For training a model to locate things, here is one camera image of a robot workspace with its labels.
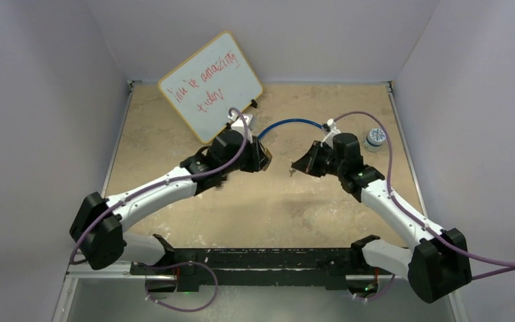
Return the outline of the blue cable lock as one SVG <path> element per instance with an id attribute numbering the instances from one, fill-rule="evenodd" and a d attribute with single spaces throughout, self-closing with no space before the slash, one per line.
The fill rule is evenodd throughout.
<path id="1" fill-rule="evenodd" d="M 303 123 L 303 124 L 312 125 L 318 129 L 324 130 L 324 127 L 315 121 L 311 121 L 311 120 L 303 119 L 303 118 L 290 118 L 290 119 L 284 119 L 281 121 L 277 121 L 277 122 L 267 126 L 264 130 L 262 130 L 260 132 L 260 134 L 257 136 L 257 139 L 261 140 L 268 132 L 270 132 L 274 128 L 284 125 L 284 124 L 288 124 L 288 123 Z"/>

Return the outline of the silver key bunch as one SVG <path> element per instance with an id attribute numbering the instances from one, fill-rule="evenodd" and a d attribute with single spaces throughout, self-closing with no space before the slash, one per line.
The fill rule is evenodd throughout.
<path id="1" fill-rule="evenodd" d="M 293 162 L 292 161 L 290 161 L 290 166 L 289 166 L 288 172 L 289 172 L 289 177 L 292 177 L 293 174 L 295 173 L 295 169 L 293 168 Z"/>

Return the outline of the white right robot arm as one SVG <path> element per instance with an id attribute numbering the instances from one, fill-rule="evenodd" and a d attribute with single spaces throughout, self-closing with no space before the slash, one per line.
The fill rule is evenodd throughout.
<path id="1" fill-rule="evenodd" d="M 386 270 L 407 280 L 426 303 L 471 282 L 465 236 L 433 223 L 396 193 L 380 171 L 363 161 L 357 136 L 338 133 L 329 141 L 315 141 L 291 168 L 314 177 L 336 176 L 346 193 L 379 215 L 406 244 L 401 248 L 374 235 L 353 243 L 349 263 L 356 272 Z"/>

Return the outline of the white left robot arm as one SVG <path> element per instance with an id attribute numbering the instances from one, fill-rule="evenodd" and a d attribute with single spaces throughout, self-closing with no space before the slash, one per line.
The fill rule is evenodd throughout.
<path id="1" fill-rule="evenodd" d="M 245 138 L 226 129 L 160 178 L 118 195 L 87 195 L 69 229 L 84 257 L 80 262 L 101 270 L 129 260 L 147 264 L 156 274 L 169 272 L 170 244 L 156 235 L 131 234 L 129 229 L 172 203 L 220 187 L 234 171 L 265 171 L 271 161 L 271 153 L 256 136 Z"/>

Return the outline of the brass padlock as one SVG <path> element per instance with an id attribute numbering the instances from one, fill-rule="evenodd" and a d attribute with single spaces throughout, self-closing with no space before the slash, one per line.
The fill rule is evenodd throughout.
<path id="1" fill-rule="evenodd" d="M 271 164 L 272 154 L 268 149 L 263 150 L 262 170 L 266 171 Z"/>

